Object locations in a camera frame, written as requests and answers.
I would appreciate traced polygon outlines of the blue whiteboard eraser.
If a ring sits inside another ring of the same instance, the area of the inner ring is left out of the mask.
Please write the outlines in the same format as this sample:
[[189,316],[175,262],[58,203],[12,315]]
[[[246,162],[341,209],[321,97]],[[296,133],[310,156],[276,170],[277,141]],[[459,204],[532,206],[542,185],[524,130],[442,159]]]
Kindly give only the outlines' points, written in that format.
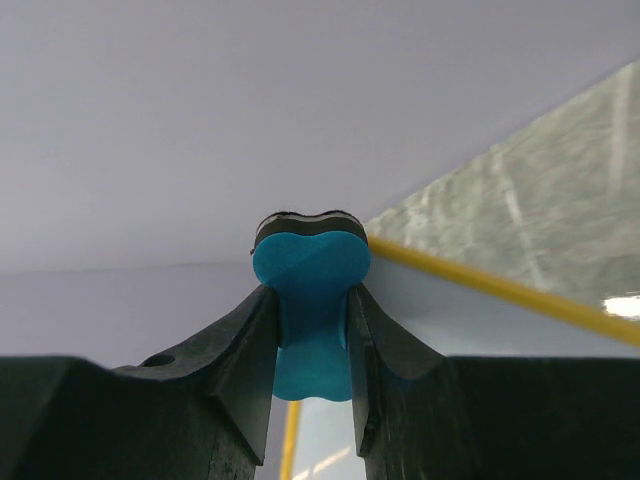
[[342,210],[276,212],[259,224],[251,255],[279,301],[274,395],[350,400],[347,304],[371,263],[364,226]]

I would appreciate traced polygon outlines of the yellow framed whiteboard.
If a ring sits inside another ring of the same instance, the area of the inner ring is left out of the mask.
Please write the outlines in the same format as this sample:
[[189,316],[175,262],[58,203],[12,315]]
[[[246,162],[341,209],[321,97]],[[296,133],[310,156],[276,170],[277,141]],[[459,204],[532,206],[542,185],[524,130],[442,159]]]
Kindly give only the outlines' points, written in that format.
[[[634,323],[393,243],[374,239],[368,245],[369,271],[356,287],[442,355],[639,363]],[[370,479],[356,451],[352,386],[348,401],[288,402],[285,478]]]

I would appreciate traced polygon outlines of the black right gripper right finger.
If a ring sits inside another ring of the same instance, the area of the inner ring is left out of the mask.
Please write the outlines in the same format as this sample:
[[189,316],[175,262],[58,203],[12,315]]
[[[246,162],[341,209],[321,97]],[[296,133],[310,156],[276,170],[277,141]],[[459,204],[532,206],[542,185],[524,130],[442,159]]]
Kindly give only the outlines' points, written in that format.
[[635,479],[639,363],[445,356],[364,287],[348,297],[357,454],[370,479]]

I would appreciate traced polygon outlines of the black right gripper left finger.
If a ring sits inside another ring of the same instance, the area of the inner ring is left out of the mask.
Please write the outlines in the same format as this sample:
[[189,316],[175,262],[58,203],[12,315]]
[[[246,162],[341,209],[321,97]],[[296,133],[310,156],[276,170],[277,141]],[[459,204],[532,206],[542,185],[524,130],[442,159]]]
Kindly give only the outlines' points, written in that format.
[[1,361],[5,479],[250,479],[264,462],[278,299],[229,314],[138,366]]

